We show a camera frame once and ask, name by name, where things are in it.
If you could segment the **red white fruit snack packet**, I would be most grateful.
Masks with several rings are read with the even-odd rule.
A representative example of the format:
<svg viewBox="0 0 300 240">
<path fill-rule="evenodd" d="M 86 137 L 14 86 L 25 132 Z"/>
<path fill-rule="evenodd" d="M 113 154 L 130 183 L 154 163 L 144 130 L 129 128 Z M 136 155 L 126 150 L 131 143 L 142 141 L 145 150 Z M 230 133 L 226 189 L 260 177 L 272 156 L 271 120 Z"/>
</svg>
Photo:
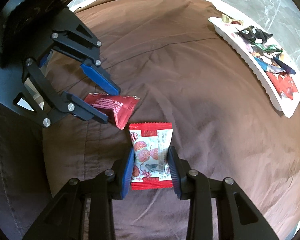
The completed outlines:
<svg viewBox="0 0 300 240">
<path fill-rule="evenodd" d="M 173 135 L 172 123 L 133 123 L 129 125 L 129 133 L 134 149 L 132 190 L 171 188 L 167 154 Z"/>
</svg>

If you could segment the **dark red snack packet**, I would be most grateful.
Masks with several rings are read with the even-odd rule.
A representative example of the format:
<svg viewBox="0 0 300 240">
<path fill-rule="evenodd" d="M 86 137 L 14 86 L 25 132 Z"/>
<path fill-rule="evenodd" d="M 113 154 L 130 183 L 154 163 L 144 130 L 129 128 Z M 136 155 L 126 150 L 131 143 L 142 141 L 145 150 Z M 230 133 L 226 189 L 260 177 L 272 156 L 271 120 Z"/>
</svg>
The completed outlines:
<svg viewBox="0 0 300 240">
<path fill-rule="evenodd" d="M 137 96 L 90 93 L 85 97 L 84 101 L 104 113 L 112 124 L 123 130 L 140 98 Z"/>
</svg>

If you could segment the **gold snack packet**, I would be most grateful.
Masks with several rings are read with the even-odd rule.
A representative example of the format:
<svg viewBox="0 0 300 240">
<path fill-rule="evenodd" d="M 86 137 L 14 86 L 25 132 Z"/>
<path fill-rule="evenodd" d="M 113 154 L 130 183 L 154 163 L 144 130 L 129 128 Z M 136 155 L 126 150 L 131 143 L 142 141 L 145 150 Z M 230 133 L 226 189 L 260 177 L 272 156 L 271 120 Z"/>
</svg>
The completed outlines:
<svg viewBox="0 0 300 240">
<path fill-rule="evenodd" d="M 243 21 L 242 20 L 233 19 L 233 18 L 229 17 L 226 14 L 222 15 L 222 22 L 225 23 L 225 24 L 243 25 Z"/>
</svg>

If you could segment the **green white seaweed snack packet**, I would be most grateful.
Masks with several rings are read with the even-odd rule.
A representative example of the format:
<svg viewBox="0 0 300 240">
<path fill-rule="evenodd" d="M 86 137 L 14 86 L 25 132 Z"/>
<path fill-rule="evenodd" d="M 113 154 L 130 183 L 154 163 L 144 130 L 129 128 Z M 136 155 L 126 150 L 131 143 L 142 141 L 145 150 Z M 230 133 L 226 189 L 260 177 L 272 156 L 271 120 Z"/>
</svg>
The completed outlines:
<svg viewBox="0 0 300 240">
<path fill-rule="evenodd" d="M 283 52 L 283 50 L 280 47 L 277 47 L 274 44 L 266 45 L 266 44 L 262 44 L 262 43 L 252 43 L 251 46 L 252 46 L 254 52 L 256 52 L 256 53 L 268 53 L 268 54 L 279 53 L 279 54 L 281 54 Z"/>
</svg>

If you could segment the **brown tablecloth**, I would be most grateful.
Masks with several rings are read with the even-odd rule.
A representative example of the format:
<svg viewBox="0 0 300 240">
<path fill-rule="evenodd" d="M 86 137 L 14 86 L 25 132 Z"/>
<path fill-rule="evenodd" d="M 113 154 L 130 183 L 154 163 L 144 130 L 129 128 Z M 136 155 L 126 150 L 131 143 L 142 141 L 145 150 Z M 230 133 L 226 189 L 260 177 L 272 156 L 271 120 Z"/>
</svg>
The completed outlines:
<svg viewBox="0 0 300 240">
<path fill-rule="evenodd" d="M 280 239 L 300 220 L 300 106 L 277 112 L 216 34 L 205 0 L 101 0 L 78 13 L 103 42 L 104 68 L 139 97 L 131 122 L 170 122 L 179 157 L 232 177 Z M 21 239 L 70 178 L 87 180 L 129 151 L 128 130 L 67 116 L 49 128 L 0 104 L 0 239 Z"/>
</svg>

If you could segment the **white plastic tray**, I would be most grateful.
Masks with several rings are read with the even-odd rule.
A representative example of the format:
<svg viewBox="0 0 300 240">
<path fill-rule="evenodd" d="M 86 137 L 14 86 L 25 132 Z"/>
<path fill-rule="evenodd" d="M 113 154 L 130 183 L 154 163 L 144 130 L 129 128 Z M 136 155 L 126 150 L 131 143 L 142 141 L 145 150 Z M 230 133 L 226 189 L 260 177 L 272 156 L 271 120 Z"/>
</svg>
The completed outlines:
<svg viewBox="0 0 300 240">
<path fill-rule="evenodd" d="M 226 25 L 221 18 L 217 17 L 210 17 L 209 21 L 214 25 L 216 33 L 228 42 L 232 48 L 234 48 L 234 50 L 241 56 L 256 75 L 262 87 L 268 94 L 274 108 L 281 111 L 287 118 L 291 118 L 300 102 L 300 93 L 295 93 L 293 95 L 293 100 L 282 98 L 276 91 L 266 72 L 249 52 L 248 45 L 241 37 L 235 34 L 235 25 Z"/>
</svg>

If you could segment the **large red snack bag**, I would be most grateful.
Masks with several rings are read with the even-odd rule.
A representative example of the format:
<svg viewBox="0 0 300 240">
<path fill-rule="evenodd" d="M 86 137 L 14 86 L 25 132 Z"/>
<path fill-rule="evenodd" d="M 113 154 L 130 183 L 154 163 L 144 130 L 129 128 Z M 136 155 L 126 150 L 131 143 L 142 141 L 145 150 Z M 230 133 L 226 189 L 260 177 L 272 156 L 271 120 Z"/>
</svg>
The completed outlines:
<svg viewBox="0 0 300 240">
<path fill-rule="evenodd" d="M 266 75 L 269 77 L 279 96 L 282 98 L 289 98 L 290 100 L 294 99 L 294 93 L 298 93 L 298 89 L 289 74 L 285 72 L 266 72 Z"/>
</svg>

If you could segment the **blue yellow snack bag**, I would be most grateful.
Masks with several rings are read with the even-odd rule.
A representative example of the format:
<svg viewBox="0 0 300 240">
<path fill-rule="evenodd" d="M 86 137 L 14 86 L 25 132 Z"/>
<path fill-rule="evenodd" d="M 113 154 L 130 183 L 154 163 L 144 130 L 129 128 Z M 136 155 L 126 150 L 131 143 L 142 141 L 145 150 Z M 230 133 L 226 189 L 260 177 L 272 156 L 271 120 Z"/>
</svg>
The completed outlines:
<svg viewBox="0 0 300 240">
<path fill-rule="evenodd" d="M 279 74 L 283 72 L 293 75 L 296 74 L 296 71 L 293 68 L 291 68 L 289 65 L 285 64 L 277 58 L 266 59 L 266 61 L 264 61 L 262 57 L 254 57 L 254 59 L 265 72 L 270 72 L 274 74 Z"/>
</svg>

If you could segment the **black snack packet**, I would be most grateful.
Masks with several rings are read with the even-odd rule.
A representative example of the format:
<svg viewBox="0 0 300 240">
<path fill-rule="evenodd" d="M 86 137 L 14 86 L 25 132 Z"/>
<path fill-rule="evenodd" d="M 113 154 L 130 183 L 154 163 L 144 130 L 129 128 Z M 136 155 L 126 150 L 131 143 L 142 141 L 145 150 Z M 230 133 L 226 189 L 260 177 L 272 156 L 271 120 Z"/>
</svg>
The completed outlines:
<svg viewBox="0 0 300 240">
<path fill-rule="evenodd" d="M 239 30 L 237 34 L 249 42 L 260 44 L 266 43 L 273 36 L 273 34 L 258 29 L 253 25 L 246 27 L 243 30 Z"/>
</svg>

